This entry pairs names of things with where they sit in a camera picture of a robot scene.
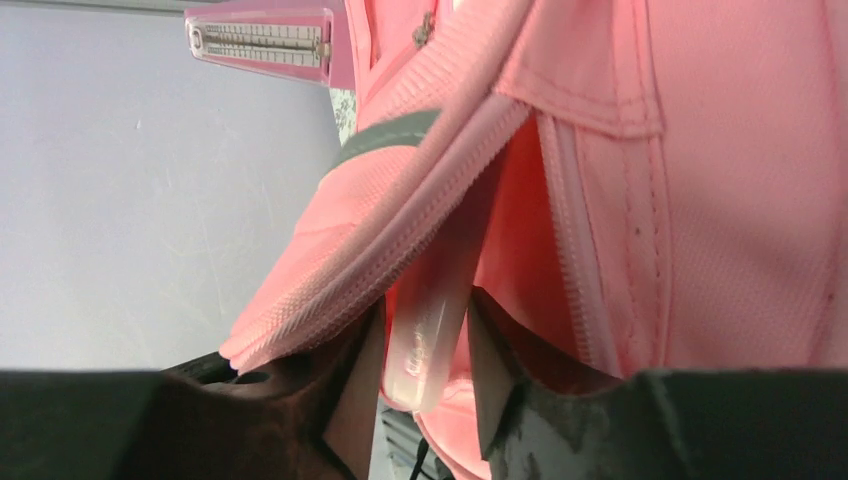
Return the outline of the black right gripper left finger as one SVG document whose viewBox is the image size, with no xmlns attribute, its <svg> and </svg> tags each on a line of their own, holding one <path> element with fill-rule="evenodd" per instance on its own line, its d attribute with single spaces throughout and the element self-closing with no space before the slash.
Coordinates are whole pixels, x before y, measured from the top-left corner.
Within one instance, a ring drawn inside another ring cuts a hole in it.
<svg viewBox="0 0 848 480">
<path fill-rule="evenodd" d="M 242 375 L 213 355 L 165 371 L 5 371 L 5 479 L 365 479 L 385 306 Z"/>
</svg>

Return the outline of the pink highlighter pen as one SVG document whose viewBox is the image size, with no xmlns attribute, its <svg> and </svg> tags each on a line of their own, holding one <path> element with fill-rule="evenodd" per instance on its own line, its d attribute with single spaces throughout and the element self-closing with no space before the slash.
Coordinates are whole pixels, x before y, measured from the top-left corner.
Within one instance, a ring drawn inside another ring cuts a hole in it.
<svg viewBox="0 0 848 480">
<path fill-rule="evenodd" d="M 396 285 L 382 389 L 401 411 L 440 402 L 501 175 L 498 164 L 486 168 Z"/>
</svg>

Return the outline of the pink student backpack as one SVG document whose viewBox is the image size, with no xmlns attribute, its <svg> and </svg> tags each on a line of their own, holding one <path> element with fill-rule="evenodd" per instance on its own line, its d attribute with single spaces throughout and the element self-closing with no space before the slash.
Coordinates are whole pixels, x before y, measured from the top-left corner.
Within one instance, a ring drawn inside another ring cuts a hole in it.
<svg viewBox="0 0 848 480">
<path fill-rule="evenodd" d="M 487 167 L 502 175 L 440 402 L 411 412 L 457 479 L 482 457 L 475 289 L 575 360 L 847 374 L 843 1 L 348 5 L 358 130 L 221 354 L 239 372 L 385 306 Z"/>
</svg>

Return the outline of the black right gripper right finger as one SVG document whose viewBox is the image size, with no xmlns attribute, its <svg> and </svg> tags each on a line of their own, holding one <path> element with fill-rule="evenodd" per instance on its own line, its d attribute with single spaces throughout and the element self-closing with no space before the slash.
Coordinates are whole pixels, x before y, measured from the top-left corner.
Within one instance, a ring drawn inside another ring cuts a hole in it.
<svg viewBox="0 0 848 480">
<path fill-rule="evenodd" d="M 618 379 L 517 323 L 468 317 L 478 437 L 496 479 L 843 479 L 847 374 L 641 371 Z"/>
</svg>

